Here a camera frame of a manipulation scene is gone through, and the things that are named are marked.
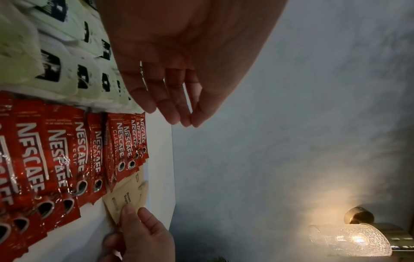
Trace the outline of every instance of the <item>textured wall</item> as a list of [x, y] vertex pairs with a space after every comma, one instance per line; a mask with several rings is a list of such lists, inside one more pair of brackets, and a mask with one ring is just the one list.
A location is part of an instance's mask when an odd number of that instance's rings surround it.
[[[414, 2], [291, 0], [217, 115], [173, 128], [177, 257], [324, 262], [312, 223], [414, 215]], [[381, 261], [357, 259], [356, 261]]]

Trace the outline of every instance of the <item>finger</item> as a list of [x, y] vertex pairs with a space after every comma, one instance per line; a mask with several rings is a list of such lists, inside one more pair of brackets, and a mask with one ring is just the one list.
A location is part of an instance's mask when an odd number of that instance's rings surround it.
[[157, 234], [167, 231], [165, 226], [146, 208], [138, 210], [138, 217], [141, 222], [148, 228], [151, 234]]
[[187, 99], [182, 84], [184, 83], [185, 70], [182, 69], [166, 69], [165, 85], [171, 98], [172, 103], [176, 106], [180, 114], [181, 124], [185, 127], [191, 125], [190, 110], [188, 109]]
[[180, 115], [171, 102], [164, 84], [165, 69], [152, 63], [142, 63], [144, 80], [148, 91], [168, 123], [175, 125], [180, 121]]
[[190, 99], [191, 108], [194, 111], [201, 93], [201, 85], [194, 70], [187, 69], [185, 71], [184, 82], [188, 98]]
[[152, 99], [150, 93], [145, 87], [144, 81], [140, 71], [122, 72], [122, 79], [124, 80], [126, 89], [137, 104], [151, 114], [157, 109], [157, 104]]
[[148, 229], [139, 220], [132, 204], [127, 204], [122, 209], [121, 228], [126, 249], [136, 247], [149, 235]]
[[198, 103], [191, 115], [191, 123], [194, 127], [199, 127], [204, 121], [214, 115], [227, 95], [208, 92], [203, 89], [200, 93]]
[[106, 255], [99, 260], [99, 262], [120, 262], [120, 261], [122, 260], [114, 254]]
[[103, 246], [108, 249], [114, 249], [123, 256], [126, 251], [124, 234], [122, 232], [116, 232], [107, 236], [103, 241]]

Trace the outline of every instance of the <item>glass lampshade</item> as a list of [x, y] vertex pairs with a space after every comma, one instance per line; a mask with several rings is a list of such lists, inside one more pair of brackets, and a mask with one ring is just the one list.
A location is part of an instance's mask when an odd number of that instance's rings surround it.
[[310, 239], [328, 256], [391, 256], [385, 236], [368, 224], [311, 225]]

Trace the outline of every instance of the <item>gold lamp fixture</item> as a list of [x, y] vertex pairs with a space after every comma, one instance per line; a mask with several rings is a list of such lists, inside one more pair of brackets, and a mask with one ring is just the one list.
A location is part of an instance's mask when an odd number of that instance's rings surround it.
[[374, 215], [356, 207], [343, 225], [311, 225], [310, 239], [324, 247], [328, 256], [398, 256], [414, 258], [414, 239], [402, 228], [374, 223]]

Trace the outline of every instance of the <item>hand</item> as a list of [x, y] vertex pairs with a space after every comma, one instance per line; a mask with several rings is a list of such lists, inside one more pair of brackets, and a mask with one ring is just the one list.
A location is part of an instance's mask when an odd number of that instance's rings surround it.
[[97, 0], [97, 6], [135, 101], [148, 113], [158, 108], [170, 124], [198, 127], [250, 69], [286, 2]]
[[[146, 208], [140, 208], [137, 215], [132, 205], [126, 205], [121, 213], [121, 228], [122, 233], [108, 236], [103, 246], [120, 252], [123, 262], [175, 262], [173, 237]], [[100, 260], [119, 261], [113, 254]]]

